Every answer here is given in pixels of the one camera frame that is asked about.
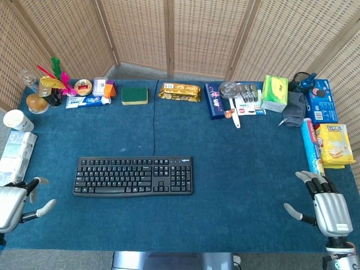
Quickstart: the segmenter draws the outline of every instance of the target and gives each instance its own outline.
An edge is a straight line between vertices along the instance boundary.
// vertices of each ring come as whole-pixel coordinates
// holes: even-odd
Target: wicker panel
[[[358,187],[358,191],[360,193],[360,155],[354,158],[356,159],[357,162],[351,165],[351,169],[355,177],[356,186]]]
[[[51,64],[4,1],[0,2],[0,14],[0,102],[8,110],[17,108],[23,95],[19,72],[28,69],[40,76],[36,65],[50,69]]]
[[[73,78],[103,76],[114,64],[91,1],[17,0]]]
[[[166,69],[164,2],[101,0],[121,61]]]
[[[351,144],[360,142],[360,31],[319,73],[330,81],[336,111]]]
[[[224,77],[248,0],[174,0],[175,72]]]
[[[233,79],[307,70],[359,7],[358,0],[262,1]]]

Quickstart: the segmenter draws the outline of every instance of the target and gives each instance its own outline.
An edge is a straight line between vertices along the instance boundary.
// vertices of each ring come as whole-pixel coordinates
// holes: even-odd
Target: sponge
[[[146,87],[125,87],[121,90],[121,101],[124,105],[147,104]]]

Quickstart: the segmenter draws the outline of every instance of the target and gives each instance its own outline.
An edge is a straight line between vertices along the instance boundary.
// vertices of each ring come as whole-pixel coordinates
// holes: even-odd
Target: keyboard
[[[190,195],[192,157],[79,157],[73,194],[82,197]]]

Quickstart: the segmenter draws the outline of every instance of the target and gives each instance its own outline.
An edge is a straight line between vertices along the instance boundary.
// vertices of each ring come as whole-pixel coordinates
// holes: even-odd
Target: paper cup
[[[31,122],[22,111],[11,110],[8,111],[3,118],[4,125],[17,131],[30,132],[34,129],[34,124]]]

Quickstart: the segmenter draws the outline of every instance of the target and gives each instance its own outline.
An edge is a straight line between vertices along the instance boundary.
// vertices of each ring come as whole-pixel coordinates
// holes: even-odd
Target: robotic hand
[[[328,237],[328,256],[322,258],[322,268],[331,264],[333,270],[360,269],[359,256],[353,243],[347,242],[347,235],[353,231],[345,198],[325,176],[302,171],[295,173],[306,185],[313,199],[315,215],[309,217],[297,212],[290,204],[284,204],[287,212],[295,219],[317,226]]]
[[[36,200],[38,184],[48,184],[48,179],[35,177],[29,184],[22,181],[9,183],[0,187],[0,254],[5,248],[5,233],[13,231],[19,223],[24,223],[47,214],[55,205],[52,199],[43,208],[23,214],[26,197],[30,195],[30,203]]]

